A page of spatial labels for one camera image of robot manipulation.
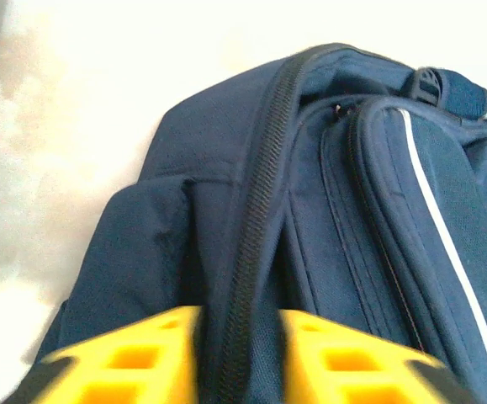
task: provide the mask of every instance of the square hole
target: square hole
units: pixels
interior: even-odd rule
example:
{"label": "square hole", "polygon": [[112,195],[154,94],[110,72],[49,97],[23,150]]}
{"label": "square hole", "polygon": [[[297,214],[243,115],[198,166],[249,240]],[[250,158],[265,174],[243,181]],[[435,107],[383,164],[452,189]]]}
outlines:
{"label": "square hole", "polygon": [[77,404],[134,404],[139,393],[138,385],[131,383],[92,383]]}
{"label": "square hole", "polygon": [[392,385],[360,385],[344,390],[349,404],[413,404],[405,394]]}
{"label": "square hole", "polygon": [[365,372],[381,370],[364,351],[357,349],[326,349],[323,360],[327,370],[335,372]]}
{"label": "square hole", "polygon": [[107,367],[110,369],[150,369],[159,358],[159,348],[150,345],[130,345],[119,348]]}

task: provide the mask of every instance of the white background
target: white background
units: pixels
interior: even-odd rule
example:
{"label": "white background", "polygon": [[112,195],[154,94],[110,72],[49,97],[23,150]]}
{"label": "white background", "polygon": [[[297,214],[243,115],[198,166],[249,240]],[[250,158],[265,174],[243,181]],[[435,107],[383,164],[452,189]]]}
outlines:
{"label": "white background", "polygon": [[0,399],[28,369],[102,209],[163,113],[345,42],[487,87],[487,1],[10,1],[0,42]]}

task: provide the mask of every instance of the zipper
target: zipper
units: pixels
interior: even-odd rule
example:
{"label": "zipper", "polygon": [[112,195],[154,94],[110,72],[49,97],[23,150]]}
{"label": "zipper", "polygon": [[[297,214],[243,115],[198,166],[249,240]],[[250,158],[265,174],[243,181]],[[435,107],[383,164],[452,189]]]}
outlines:
{"label": "zipper", "polygon": [[379,234],[378,226],[376,225],[376,222],[373,218],[372,211],[370,210],[370,206],[368,204],[367,198],[365,196],[365,193],[363,191],[363,184],[361,182],[361,178],[359,176],[359,173],[357,171],[357,162],[356,162],[356,156],[355,156],[355,141],[357,139],[357,117],[360,115],[361,109],[357,109],[357,112],[352,115],[350,119],[350,124],[348,126],[348,133],[347,133],[347,144],[348,144],[348,158],[350,161],[350,165],[352,166],[352,176],[353,179],[357,185],[357,191],[359,193],[359,196],[361,197],[365,209],[365,213],[368,217],[368,221],[370,223],[370,226],[372,228],[372,233],[374,235],[374,238],[378,244],[378,249],[381,252],[383,262],[385,265],[385,268],[388,270],[389,276],[386,278],[389,280],[389,283],[391,284],[391,287],[394,289],[394,292],[396,293],[398,300],[400,302],[400,311],[403,313],[406,321],[406,326],[407,329],[409,330],[410,336],[411,336],[411,341],[413,344],[414,348],[419,349],[423,353],[426,352],[426,349],[424,347],[424,344],[422,343],[421,339],[421,333],[419,332],[417,325],[415,323],[415,319],[413,317],[413,314],[411,313],[411,310],[408,306],[407,299],[405,298],[405,294],[400,286],[400,282],[398,280],[398,276],[396,272],[394,271],[393,264],[390,261],[389,255],[387,253],[387,250],[384,245],[384,241],[382,237]]}
{"label": "zipper", "polygon": [[273,79],[273,96],[266,108],[260,145],[250,172],[236,265],[230,285],[228,315],[221,336],[220,365],[213,374],[214,396],[218,403],[242,402],[250,379],[252,302],[267,230],[267,213],[281,164],[284,138],[293,116],[297,87],[310,62],[341,49],[391,61],[348,45],[321,45],[289,58]]}

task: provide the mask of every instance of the yellow plastic object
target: yellow plastic object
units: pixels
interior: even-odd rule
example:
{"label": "yellow plastic object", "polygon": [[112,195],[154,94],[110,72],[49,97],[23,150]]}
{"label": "yellow plastic object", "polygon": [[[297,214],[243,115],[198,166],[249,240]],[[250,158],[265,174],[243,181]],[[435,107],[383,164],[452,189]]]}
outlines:
{"label": "yellow plastic object", "polygon": [[197,400],[193,330],[199,307],[179,307],[57,351],[76,361],[39,404],[187,404]]}
{"label": "yellow plastic object", "polygon": [[282,318],[288,404],[448,402],[406,363],[441,368],[436,359],[302,311],[282,311]]}

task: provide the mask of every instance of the backpack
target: backpack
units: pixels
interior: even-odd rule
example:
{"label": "backpack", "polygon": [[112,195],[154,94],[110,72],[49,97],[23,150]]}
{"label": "backpack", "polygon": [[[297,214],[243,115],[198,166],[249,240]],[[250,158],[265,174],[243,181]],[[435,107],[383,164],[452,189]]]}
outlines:
{"label": "backpack", "polygon": [[36,360],[186,305],[200,402],[282,402],[281,308],[433,355],[487,401],[487,90],[333,44],[169,110]]}

